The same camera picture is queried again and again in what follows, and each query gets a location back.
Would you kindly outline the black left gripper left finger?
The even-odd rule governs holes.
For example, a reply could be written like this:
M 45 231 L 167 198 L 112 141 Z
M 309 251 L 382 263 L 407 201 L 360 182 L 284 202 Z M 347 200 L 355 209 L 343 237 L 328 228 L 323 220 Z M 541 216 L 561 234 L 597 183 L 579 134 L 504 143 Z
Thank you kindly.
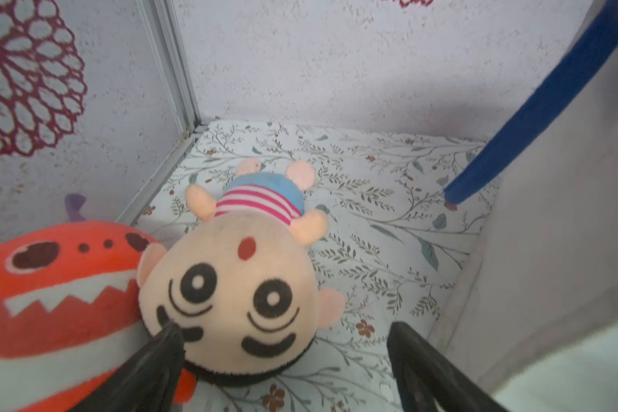
M 168 412 L 185 363 L 180 327 L 171 322 L 71 412 Z

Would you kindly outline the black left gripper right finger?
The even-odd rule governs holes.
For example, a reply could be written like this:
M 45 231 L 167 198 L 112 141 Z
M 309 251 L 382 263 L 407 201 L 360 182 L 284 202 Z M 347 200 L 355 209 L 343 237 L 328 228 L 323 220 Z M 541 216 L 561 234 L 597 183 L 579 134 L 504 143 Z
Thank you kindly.
M 391 324 L 387 350 L 404 411 L 506 412 L 409 324 Z

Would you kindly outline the white Doraemon canvas bag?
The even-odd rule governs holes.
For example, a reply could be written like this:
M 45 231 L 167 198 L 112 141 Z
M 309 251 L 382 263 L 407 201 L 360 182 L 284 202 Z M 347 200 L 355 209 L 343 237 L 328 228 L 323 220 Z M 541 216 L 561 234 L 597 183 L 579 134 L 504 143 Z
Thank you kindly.
M 618 411 L 618 1 L 456 180 L 500 182 L 430 336 L 509 411 Z

